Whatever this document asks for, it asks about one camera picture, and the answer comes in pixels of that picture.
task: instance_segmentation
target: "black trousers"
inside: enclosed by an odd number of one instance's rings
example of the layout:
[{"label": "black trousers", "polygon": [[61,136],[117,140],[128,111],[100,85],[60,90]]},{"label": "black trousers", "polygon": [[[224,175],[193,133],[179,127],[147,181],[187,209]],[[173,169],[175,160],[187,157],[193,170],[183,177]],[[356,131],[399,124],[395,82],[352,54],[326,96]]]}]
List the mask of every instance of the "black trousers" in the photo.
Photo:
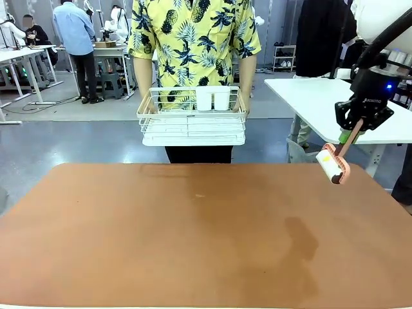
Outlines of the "black trousers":
[{"label": "black trousers", "polygon": [[233,146],[165,147],[172,164],[232,163]]},{"label": "black trousers", "polygon": [[87,55],[71,55],[77,68],[77,84],[79,85],[80,95],[88,97],[86,89],[86,76],[88,77],[90,100],[97,98],[97,78],[95,67],[95,56],[93,52]]},{"label": "black trousers", "polygon": [[393,191],[392,197],[404,205],[412,205],[412,144],[406,149],[404,167]]}]

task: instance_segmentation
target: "white paper cup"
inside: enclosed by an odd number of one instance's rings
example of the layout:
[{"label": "white paper cup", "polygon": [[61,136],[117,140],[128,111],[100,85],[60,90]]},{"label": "white paper cup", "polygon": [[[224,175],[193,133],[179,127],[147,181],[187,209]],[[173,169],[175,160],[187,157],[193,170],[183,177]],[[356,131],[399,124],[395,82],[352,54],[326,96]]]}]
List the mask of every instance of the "white paper cup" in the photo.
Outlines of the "white paper cup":
[{"label": "white paper cup", "polygon": [[229,109],[230,89],[227,92],[214,94],[214,109],[216,111],[227,111]]},{"label": "white paper cup", "polygon": [[212,92],[207,86],[196,88],[196,103],[198,111],[210,111],[212,109]]}]

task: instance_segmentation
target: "concrete floor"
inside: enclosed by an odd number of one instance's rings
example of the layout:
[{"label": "concrete floor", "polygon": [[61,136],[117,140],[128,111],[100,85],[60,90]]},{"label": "concrete floor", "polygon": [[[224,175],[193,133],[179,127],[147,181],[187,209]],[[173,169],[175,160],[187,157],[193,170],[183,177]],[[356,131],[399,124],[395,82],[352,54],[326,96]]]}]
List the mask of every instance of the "concrete floor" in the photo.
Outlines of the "concrete floor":
[{"label": "concrete floor", "polygon": [[[275,74],[256,74],[255,89],[252,98],[252,112],[250,118],[292,118],[292,110],[277,96],[268,86],[265,85],[265,79],[290,78],[294,73],[275,73]],[[62,101],[77,96],[76,84],[70,74],[58,74],[58,80],[64,83],[41,92],[44,101]],[[17,95],[16,91],[2,93],[0,99],[6,103]],[[136,111],[141,102],[138,90],[127,101],[120,99],[108,99],[103,103],[95,105],[82,105],[79,101],[71,102],[64,105],[50,107],[36,113],[37,110],[23,111],[27,103],[37,101],[36,95],[20,100],[6,107],[3,112],[6,113],[7,120],[23,121],[102,121],[102,120],[136,120]]]},{"label": "concrete floor", "polygon": [[[233,162],[285,163],[285,139],[291,123],[291,119],[248,120],[246,144],[234,148]],[[315,134],[310,142],[317,148],[323,144]],[[381,186],[393,187],[404,154],[405,146],[387,147],[375,177]],[[368,162],[368,157],[356,147],[350,149],[347,159],[363,167]],[[0,187],[10,194],[8,206],[22,198],[50,169],[65,162],[168,161],[164,148],[142,145],[137,121],[25,122],[21,126],[0,126]]]}]

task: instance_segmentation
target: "black clothing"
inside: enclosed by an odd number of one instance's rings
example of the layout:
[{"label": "black clothing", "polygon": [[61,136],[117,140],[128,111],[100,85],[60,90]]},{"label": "black clothing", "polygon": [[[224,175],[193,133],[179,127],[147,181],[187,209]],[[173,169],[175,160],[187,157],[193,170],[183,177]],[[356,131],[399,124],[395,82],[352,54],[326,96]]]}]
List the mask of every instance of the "black clothing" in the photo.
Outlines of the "black clothing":
[{"label": "black clothing", "polygon": [[230,164],[233,146],[165,147],[172,164]]},{"label": "black clothing", "polygon": [[[296,75],[318,77],[331,71],[346,9],[343,0],[304,0],[297,26]],[[342,43],[356,36],[350,13]]]},{"label": "black clothing", "polygon": [[80,95],[88,97],[86,89],[86,75],[88,77],[90,101],[96,101],[97,97],[97,78],[95,67],[95,56],[91,52],[87,55],[71,55],[77,68],[77,84],[79,85]]},{"label": "black clothing", "polygon": [[401,204],[412,205],[412,144],[407,146],[402,174],[393,188],[392,197]]},{"label": "black clothing", "polygon": [[[35,24],[25,32],[27,45],[50,45],[50,42],[48,42],[49,37],[47,36],[46,32],[44,32],[43,28],[41,28],[38,24]],[[27,36],[30,34],[34,34],[36,36],[36,39],[28,39]]]}]

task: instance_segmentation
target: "white desk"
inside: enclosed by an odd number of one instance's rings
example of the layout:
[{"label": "white desk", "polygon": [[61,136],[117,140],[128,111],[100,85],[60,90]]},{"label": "white desk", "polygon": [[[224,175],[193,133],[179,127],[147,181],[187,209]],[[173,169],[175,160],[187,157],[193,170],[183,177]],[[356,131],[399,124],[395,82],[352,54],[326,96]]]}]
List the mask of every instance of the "white desk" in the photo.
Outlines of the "white desk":
[{"label": "white desk", "polygon": [[[0,50],[0,63],[10,64],[12,76],[16,83],[17,89],[19,89],[20,96],[23,97],[23,94],[21,93],[19,81],[18,81],[17,75],[15,74],[14,68],[12,66],[12,60],[21,61],[23,63],[24,67],[27,70],[27,73],[29,74],[33,82],[33,86],[36,91],[36,95],[37,95],[37,98],[39,99],[40,104],[43,103],[43,99],[41,97],[39,85],[37,84],[37,80],[33,72],[32,64],[30,62],[30,57],[33,57],[34,55],[41,53],[43,51],[44,50],[42,49],[31,50],[29,48],[23,48],[21,50]],[[5,120],[5,116],[3,115],[1,108],[4,108],[10,104],[11,102],[6,103],[4,105],[0,104],[0,124],[21,124],[21,121],[6,121]]]},{"label": "white desk", "polygon": [[[353,92],[343,80],[330,79],[267,79],[265,83],[296,113],[296,120],[305,121],[323,140],[339,144],[341,127],[336,123],[335,103],[347,101]],[[374,176],[386,144],[412,143],[412,112],[392,102],[395,114],[374,131],[360,136],[356,144],[372,145],[371,159],[366,168]],[[295,121],[291,137],[297,140],[300,121]]]}]

